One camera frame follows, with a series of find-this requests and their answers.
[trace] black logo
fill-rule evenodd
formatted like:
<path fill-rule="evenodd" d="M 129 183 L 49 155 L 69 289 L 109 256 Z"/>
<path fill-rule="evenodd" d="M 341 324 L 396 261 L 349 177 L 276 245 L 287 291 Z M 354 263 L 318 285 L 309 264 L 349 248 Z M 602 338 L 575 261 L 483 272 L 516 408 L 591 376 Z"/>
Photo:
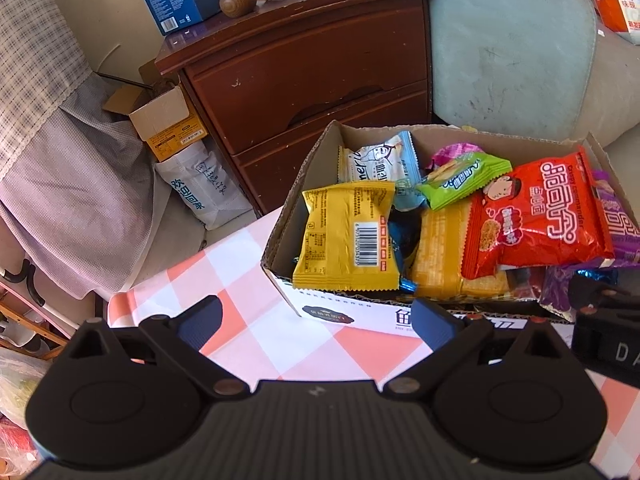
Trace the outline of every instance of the black logo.
<path fill-rule="evenodd" d="M 396 310 L 396 325 L 411 326 L 411 312 L 401 308 Z"/>
<path fill-rule="evenodd" d="M 353 323 L 355 320 L 341 312 L 336 312 L 328 308 L 322 308 L 320 306 L 305 306 L 302 308 L 307 314 L 325 321 L 333 321 L 334 323 Z"/>

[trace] white paper bag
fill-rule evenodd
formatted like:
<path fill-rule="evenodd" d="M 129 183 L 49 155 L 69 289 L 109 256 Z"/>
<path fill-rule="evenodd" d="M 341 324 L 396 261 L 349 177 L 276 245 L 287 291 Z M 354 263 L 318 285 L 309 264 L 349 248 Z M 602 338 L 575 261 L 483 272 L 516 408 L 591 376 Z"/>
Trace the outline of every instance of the white paper bag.
<path fill-rule="evenodd" d="M 213 152 L 199 140 L 164 162 L 156 171 L 173 187 L 208 230 L 249 211 L 251 205 L 226 174 Z"/>

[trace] checkered tablecloth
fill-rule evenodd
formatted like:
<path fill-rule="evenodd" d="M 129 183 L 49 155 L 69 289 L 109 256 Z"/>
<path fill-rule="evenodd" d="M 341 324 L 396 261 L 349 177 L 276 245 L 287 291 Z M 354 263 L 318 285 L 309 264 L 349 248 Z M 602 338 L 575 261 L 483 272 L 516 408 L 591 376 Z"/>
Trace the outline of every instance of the checkered tablecloth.
<path fill-rule="evenodd" d="M 252 388 L 260 379 L 383 384 L 430 354 L 420 339 L 302 319 L 260 268 L 279 210 L 157 274 L 109 303 L 112 327 L 152 314 L 176 316 L 207 294 L 223 303 L 222 326 L 203 354 Z M 609 409 L 594 463 L 609 476 L 640 478 L 640 391 L 592 374 Z"/>

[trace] orange snack package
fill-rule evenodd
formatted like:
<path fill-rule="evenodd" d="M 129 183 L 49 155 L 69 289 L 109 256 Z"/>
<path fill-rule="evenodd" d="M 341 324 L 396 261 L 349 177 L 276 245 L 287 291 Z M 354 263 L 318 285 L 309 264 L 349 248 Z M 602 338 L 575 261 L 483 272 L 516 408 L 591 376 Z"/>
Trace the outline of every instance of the orange snack package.
<path fill-rule="evenodd" d="M 604 210 L 583 148 L 542 158 L 492 180 L 473 198 L 462 276 L 497 266 L 577 264 L 613 257 Z"/>

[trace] blue snack package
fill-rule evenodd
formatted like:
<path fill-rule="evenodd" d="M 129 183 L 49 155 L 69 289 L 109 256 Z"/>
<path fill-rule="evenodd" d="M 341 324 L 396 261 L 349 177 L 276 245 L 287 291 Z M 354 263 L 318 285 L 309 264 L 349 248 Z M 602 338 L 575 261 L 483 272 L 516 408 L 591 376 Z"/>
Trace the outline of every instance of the blue snack package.
<path fill-rule="evenodd" d="M 364 146 L 356 152 L 340 147 L 338 151 L 338 182 L 388 180 L 396 184 L 394 207 L 410 211 L 425 202 L 414 187 L 422 181 L 418 158 L 411 133 L 399 132 L 381 144 Z"/>

